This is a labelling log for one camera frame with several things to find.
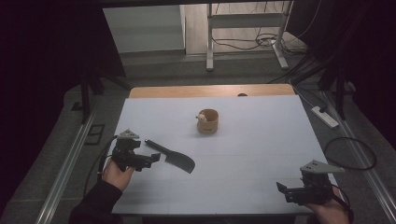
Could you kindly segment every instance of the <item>power strip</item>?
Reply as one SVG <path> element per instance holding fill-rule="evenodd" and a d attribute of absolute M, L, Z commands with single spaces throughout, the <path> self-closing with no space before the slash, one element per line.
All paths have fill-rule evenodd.
<path fill-rule="evenodd" d="M 338 122 L 335 121 L 335 119 L 330 117 L 330 115 L 328 115 L 326 112 L 321 113 L 319 110 L 320 110 L 320 107 L 318 107 L 318 106 L 315 106 L 314 108 L 311 109 L 311 111 L 316 116 L 318 116 L 318 118 L 323 120 L 323 122 L 325 122 L 327 124 L 327 126 L 329 126 L 331 129 L 338 126 Z"/>

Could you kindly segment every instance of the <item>metal frame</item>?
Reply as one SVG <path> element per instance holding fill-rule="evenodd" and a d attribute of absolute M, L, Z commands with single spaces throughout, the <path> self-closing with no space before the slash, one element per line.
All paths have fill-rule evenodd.
<path fill-rule="evenodd" d="M 288 22 L 291 1 L 286 3 L 286 9 L 282 13 L 260 13 L 260 14 L 233 14 L 233 15 L 213 15 L 212 4 L 207 4 L 207 49 L 206 49 L 206 70 L 211 72 L 213 65 L 213 29 L 221 28 L 254 28 L 254 27 L 279 27 L 276 40 L 271 41 L 273 50 L 279 61 L 280 68 L 289 69 L 288 63 L 282 52 L 282 36 Z"/>
<path fill-rule="evenodd" d="M 347 124 L 347 121 L 342 120 L 342 118 L 338 115 L 336 108 L 334 108 L 334 100 L 332 99 L 331 94 L 327 91 L 321 91 L 320 94 L 328 103 L 330 112 L 340 124 L 343 136 L 356 138 L 355 134 Z M 361 167 L 370 166 L 370 160 L 360 144 L 351 142 L 349 143 L 349 146 L 351 148 L 352 155 Z M 390 223 L 396 224 L 396 201 L 384 184 L 384 181 L 381 179 L 376 169 L 365 171 L 364 176 L 366 177 L 367 182 L 371 186 L 371 189 L 373 190 L 385 213 L 387 214 Z"/>
<path fill-rule="evenodd" d="M 99 96 L 93 98 L 92 112 L 88 116 L 87 122 L 85 124 L 82 124 L 79 128 L 73 145 L 71 146 L 70 151 L 67 154 L 64 163 L 62 164 L 61 170 L 56 176 L 52 188 L 49 191 L 49 195 L 47 196 L 47 199 L 44 202 L 40 213 L 38 214 L 38 218 L 35 221 L 35 224 L 49 224 L 52 221 L 53 215 L 55 214 L 56 208 L 58 207 L 59 201 L 61 200 L 61 197 L 64 193 L 64 188 L 66 187 L 67 181 L 69 180 L 69 177 L 76 164 L 79 152 L 84 145 L 85 138 L 96 115 L 97 106 L 99 105 L 99 99 L 97 98 L 100 99 Z"/>

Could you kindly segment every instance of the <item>black cable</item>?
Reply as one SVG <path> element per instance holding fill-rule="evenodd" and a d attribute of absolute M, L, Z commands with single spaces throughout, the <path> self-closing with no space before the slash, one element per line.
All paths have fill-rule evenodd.
<path fill-rule="evenodd" d="M 341 25 L 339 25 L 336 29 L 333 29 L 332 34 L 326 35 L 326 37 L 321 42 L 317 43 L 315 46 L 308 46 L 310 51 L 315 52 L 315 50 L 319 49 L 323 45 L 328 45 L 329 42 L 334 41 L 334 39 L 337 39 L 337 37 L 345 31 L 346 26 L 348 25 L 348 22 L 351 20 L 352 15 L 353 15 L 353 13 L 348 13 L 343 18 L 343 20 L 341 22 L 339 22 L 339 24 L 341 24 Z M 326 61 L 328 61 L 328 60 L 325 60 L 323 62 L 323 63 L 325 63 L 325 66 L 327 66 L 330 63 L 330 62 L 326 62 Z"/>
<path fill-rule="evenodd" d="M 256 42 L 261 47 L 266 48 L 266 47 L 271 47 L 271 46 L 273 46 L 275 44 L 275 43 L 271 43 L 271 40 L 274 40 L 274 38 L 273 37 L 266 37 L 266 38 L 256 39 Z"/>
<path fill-rule="evenodd" d="M 216 7 L 216 12 L 215 12 L 215 14 L 218 14 L 219 6 L 220 6 L 220 3 L 218 3 L 218 7 Z"/>
<path fill-rule="evenodd" d="M 213 41 L 214 41 L 216 44 L 218 44 L 218 45 L 228 46 L 228 47 L 231 47 L 231 48 L 234 48 L 234 49 L 248 50 L 248 49 L 256 49 L 256 48 L 260 47 L 260 45 L 257 45 L 257 46 L 252 47 L 252 48 L 242 49 L 242 48 L 239 48 L 239 47 L 234 46 L 234 45 L 219 43 L 219 42 L 216 41 L 216 39 L 213 38 L 213 37 L 212 37 L 212 39 L 213 39 Z"/>
<path fill-rule="evenodd" d="M 250 11 L 250 13 L 253 13 L 254 11 L 257 11 L 257 7 L 258 6 L 259 6 L 259 2 L 256 2 L 256 7 L 252 11 Z"/>
<path fill-rule="evenodd" d="M 277 9 L 276 9 L 276 2 L 273 2 L 273 3 L 274 3 L 275 12 L 277 12 Z"/>
<path fill-rule="evenodd" d="M 288 54 L 288 55 L 305 55 L 305 54 L 306 54 L 306 52 L 305 52 L 305 51 L 302 51 L 302 50 L 298 50 L 298 49 L 289 49 L 289 48 L 286 46 L 286 42 L 285 42 L 285 40 L 284 40 L 283 38 L 282 38 L 280 44 L 281 44 L 281 46 L 282 46 L 283 52 L 286 53 L 286 54 Z"/>
<path fill-rule="evenodd" d="M 313 96 L 315 96 L 319 101 L 321 101 L 321 103 L 323 104 L 323 106 L 320 106 L 320 111 L 321 112 L 324 112 L 325 110 L 326 110 L 326 108 L 328 107 L 328 105 L 326 104 L 326 102 L 324 102 L 324 100 L 322 100 L 319 96 L 317 96 L 316 94 L 314 94 L 312 91 L 309 91 L 309 90 L 306 90 L 306 89 L 304 89 L 304 88 L 302 88 L 302 87 L 300 87 L 300 86 L 293 86 L 293 88 L 297 91 L 297 93 L 299 94 L 299 95 L 301 95 L 300 94 L 300 92 L 298 91 L 298 90 L 303 90 L 303 91 L 305 91 L 305 92 L 308 92 L 308 93 L 310 93 L 311 95 L 313 95 Z"/>
<path fill-rule="evenodd" d="M 347 194 L 346 194 L 343 190 L 341 190 L 340 188 L 338 188 L 338 186 L 335 186 L 335 185 L 332 185 L 332 186 L 334 186 L 334 187 L 336 187 L 337 189 L 339 189 L 339 190 L 341 191 L 341 193 L 344 195 L 344 197 L 346 198 L 347 203 L 344 202 L 340 197 L 338 197 L 338 196 L 335 195 L 334 193 L 332 194 L 332 198 L 333 198 L 336 202 L 338 202 L 341 206 L 343 206 L 344 209 L 347 211 L 347 219 L 349 220 L 349 223 L 352 223 L 353 220 L 355 219 L 355 215 L 354 215 L 354 212 L 353 212 L 353 210 L 352 210 L 352 208 L 351 208 L 351 206 L 350 206 L 350 200 L 349 200 L 349 198 L 347 197 Z"/>
<path fill-rule="evenodd" d="M 232 41 L 245 41 L 245 42 L 256 42 L 256 40 L 253 39 L 216 39 L 217 41 L 225 41 L 225 40 L 232 40 Z"/>
<path fill-rule="evenodd" d="M 256 35 L 256 40 L 257 40 L 257 38 L 259 38 L 260 32 L 261 32 L 261 31 L 262 31 L 262 27 L 260 27 L 259 32 L 258 32 L 257 35 Z"/>
<path fill-rule="evenodd" d="M 373 157 L 373 162 L 372 162 L 372 164 L 369 165 L 368 167 L 357 168 L 357 167 L 352 167 L 352 166 L 344 165 L 344 164 L 340 163 L 339 161 L 335 161 L 335 160 L 333 160 L 333 159 L 327 157 L 327 156 L 326 156 L 326 152 L 328 151 L 330 144 L 332 144 L 333 142 L 338 141 L 338 140 L 350 140 L 350 141 L 355 141 L 355 142 L 358 142 L 358 143 L 362 144 L 362 145 L 367 149 L 367 151 L 369 151 L 369 152 L 372 154 L 372 157 Z M 373 151 L 369 146 L 367 146 L 367 144 L 363 143 L 361 140 L 358 140 L 358 139 L 356 139 L 356 138 L 351 138 L 351 137 L 338 137 L 338 138 L 334 138 L 332 141 L 330 141 L 330 142 L 324 147 L 324 149 L 323 149 L 323 154 L 325 155 L 325 157 L 326 157 L 326 159 L 327 159 L 328 161 L 331 161 L 331 162 L 333 162 L 334 164 L 336 164 L 336 165 L 338 165 L 338 166 L 340 166 L 340 167 L 342 167 L 342 168 L 349 169 L 349 170 L 367 171 L 367 170 L 373 169 L 373 168 L 376 166 L 376 155 L 375 155 L 374 151 Z"/>
<path fill-rule="evenodd" d="M 297 85 L 298 83 L 306 80 L 309 77 L 312 77 L 314 74 L 319 73 L 320 71 L 322 71 L 323 69 L 325 69 L 333 60 L 334 55 L 332 55 L 329 59 L 327 59 L 326 61 L 318 64 L 316 67 L 305 71 L 303 74 L 300 74 L 298 77 L 295 77 L 294 79 L 292 79 L 290 82 L 293 85 Z"/>
<path fill-rule="evenodd" d="M 350 207 L 350 200 L 349 200 L 347 194 L 346 194 L 340 187 L 338 187 L 338 186 L 336 186 L 336 185 L 334 185 L 334 184 L 332 184 L 332 186 L 340 190 L 341 195 L 342 195 L 342 196 L 345 198 L 345 200 L 346 200 L 346 204 Z"/>
<path fill-rule="evenodd" d="M 262 30 L 262 28 L 260 27 L 260 30 L 259 30 L 259 33 L 257 34 L 257 36 L 256 36 L 256 40 L 261 40 L 261 39 L 271 39 L 271 40 L 275 40 L 276 39 L 276 37 L 277 37 L 277 35 L 274 35 L 274 34 L 269 34 L 269 33 L 263 33 L 263 34 L 260 34 L 260 31 Z M 262 35 L 271 35 L 272 37 L 265 37 L 265 38 L 259 38 L 259 36 L 262 36 Z"/>
<path fill-rule="evenodd" d="M 101 161 L 101 164 L 102 164 L 102 169 L 103 169 L 103 166 L 104 166 L 104 163 L 105 163 L 105 160 L 106 160 L 106 154 L 107 154 L 107 152 L 108 152 L 108 149 L 110 148 L 111 143 L 112 143 L 112 142 L 114 141 L 114 139 L 116 139 L 117 137 L 118 137 L 118 136 L 115 135 L 115 136 L 113 136 L 113 137 L 110 138 L 110 140 L 106 143 L 105 147 L 102 149 L 102 151 L 101 151 L 101 153 L 99 154 L 99 156 L 98 156 L 98 157 L 95 159 L 95 161 L 93 162 L 93 164 L 92 164 L 92 166 L 91 166 L 91 169 L 90 169 L 90 171 L 88 172 L 87 179 L 85 180 L 85 185 L 84 185 L 84 190 L 83 190 L 83 192 L 82 192 L 82 197 L 85 197 L 85 195 L 87 194 L 88 181 L 90 180 L 90 177 L 91 177 L 91 174 L 92 174 L 92 170 L 93 170 L 93 168 L 95 167 L 95 164 L 99 161 L 100 158 L 102 158 L 103 164 L 102 164 L 102 161 Z"/>
<path fill-rule="evenodd" d="M 307 69 L 308 67 L 310 67 L 310 66 L 311 66 L 313 63 L 315 63 L 315 62 L 316 62 L 315 60 L 312 60 L 311 63 L 309 63 L 308 65 L 306 65 L 306 66 L 303 67 L 303 68 L 299 68 L 298 71 L 296 71 L 295 73 L 303 72 L 305 69 Z"/>
<path fill-rule="evenodd" d="M 285 73 L 283 76 L 281 77 L 277 77 L 274 78 L 270 81 L 267 82 L 267 84 L 271 84 L 274 83 L 282 78 L 287 79 L 290 78 L 290 76 L 296 72 L 299 71 L 299 69 L 303 66 L 304 63 L 306 63 L 306 61 L 311 57 L 310 54 L 306 54 L 294 67 L 292 67 L 287 73 Z"/>

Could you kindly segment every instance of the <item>wall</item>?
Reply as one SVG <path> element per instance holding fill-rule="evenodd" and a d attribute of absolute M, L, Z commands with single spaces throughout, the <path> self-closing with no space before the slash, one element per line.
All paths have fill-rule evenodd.
<path fill-rule="evenodd" d="M 185 48 L 183 6 L 118 7 L 104 12 L 119 53 Z"/>

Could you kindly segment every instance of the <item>black sleeve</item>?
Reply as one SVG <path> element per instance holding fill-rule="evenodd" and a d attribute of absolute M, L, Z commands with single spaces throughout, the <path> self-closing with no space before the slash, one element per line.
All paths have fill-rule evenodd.
<path fill-rule="evenodd" d="M 71 212 L 69 224 L 114 223 L 111 215 L 122 191 L 106 181 L 98 182 Z"/>

